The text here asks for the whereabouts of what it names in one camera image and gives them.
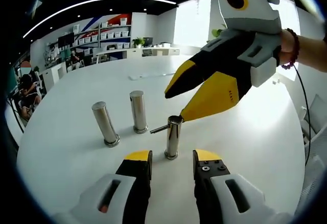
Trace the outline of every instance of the desk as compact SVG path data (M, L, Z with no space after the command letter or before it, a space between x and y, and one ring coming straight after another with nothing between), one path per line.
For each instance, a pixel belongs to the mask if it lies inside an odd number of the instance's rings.
M179 48L165 48L165 47L148 47L148 48L131 48L131 49L114 49L99 52L96 54L97 64L99 63L99 58L101 55L123 52L123 59L127 58L141 58L143 50L153 50L156 56L162 55L179 55Z
M133 131L129 93L143 90L149 129L177 115L196 89L166 100L171 73L190 56L143 57L95 64L68 73L45 96L21 139L17 166L27 187L45 211L68 211L98 179L115 173L124 156L153 150L151 197L146 223L198 224L194 198L192 150L220 155L231 173L239 173L265 193L268 206L294 213L305 173L300 122L283 84L268 80L230 110L182 125L179 156L166 160L166 132ZM117 147L108 148L91 106L105 101Z
M49 69L43 71L40 76L43 76L44 86L46 92L56 84L67 73L66 62L57 64Z

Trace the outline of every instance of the metal cylinder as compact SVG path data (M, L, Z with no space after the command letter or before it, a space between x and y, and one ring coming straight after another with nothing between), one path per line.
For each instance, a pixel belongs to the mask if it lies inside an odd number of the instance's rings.
M133 91L129 94L132 106L134 131L136 133L145 133L148 125L145 117L144 93L143 91Z
M92 106L93 114L104 137L104 144L108 147L118 145L120 137L113 129L106 102L100 101Z
M174 160L178 156L178 142L180 129L182 126L183 118L181 116L168 117L168 130L167 130L167 148L165 156L169 160Z

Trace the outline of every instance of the curved ceiling light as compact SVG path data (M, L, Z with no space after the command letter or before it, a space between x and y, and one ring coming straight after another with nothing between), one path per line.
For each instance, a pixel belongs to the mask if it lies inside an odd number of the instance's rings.
M59 10L58 12L50 15L49 17L45 18L44 20L40 21L39 23L37 23L32 29L30 29L24 36L23 38L25 38L28 34L30 34L35 28L37 28L39 25L41 25L42 23L46 22L48 19L52 18L53 16L56 16L57 14L59 13L62 13L68 9L71 9L71 8L74 8L74 7L77 7L77 6L80 6L80 5L83 5L83 4L87 4L87 3L93 3L93 2L98 2L98 1L104 1L104 0L89 0L89 1L85 1L85 2L82 2L82 3L77 3L77 4L74 4L72 6L69 6L67 8L64 8L64 9L61 9ZM171 1L167 1L167 0L151 0L151 1L157 1L157 2L162 2L162 3L169 3L169 4L176 4L175 2L171 2Z

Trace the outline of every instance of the potted plant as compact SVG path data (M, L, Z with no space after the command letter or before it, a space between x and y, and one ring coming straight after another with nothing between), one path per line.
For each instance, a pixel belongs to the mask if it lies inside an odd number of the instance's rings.
M133 39L133 44L134 44L134 47L140 49L144 44L145 44L145 41L143 38L137 38L137 39Z
M220 35L220 33L223 31L223 29L213 29L212 31L211 31L211 33L212 33L212 35L215 37L215 38L217 38L219 35Z

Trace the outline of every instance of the black wire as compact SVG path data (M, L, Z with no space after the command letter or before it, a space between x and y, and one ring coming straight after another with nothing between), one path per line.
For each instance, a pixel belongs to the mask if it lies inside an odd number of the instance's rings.
M308 156L307 156L307 159L306 159L306 163L305 163L305 166L307 165L308 163L308 160L309 160L309 155L310 155L310 146L311 146L311 122L310 122L310 112L309 112L309 106L308 106L308 100L307 100L307 94L306 94L306 90L305 90L305 86L303 85L303 82L302 82L302 79L300 77L300 74L299 72L297 71L297 68L295 66L293 66L294 69L296 70L296 73L297 73L297 76L300 80L300 83L301 83L301 86L302 86L302 89L303 89L303 94L305 95L305 99L306 99L306 106L307 106L307 113L308 113L308 120L309 120L309 146L308 146Z

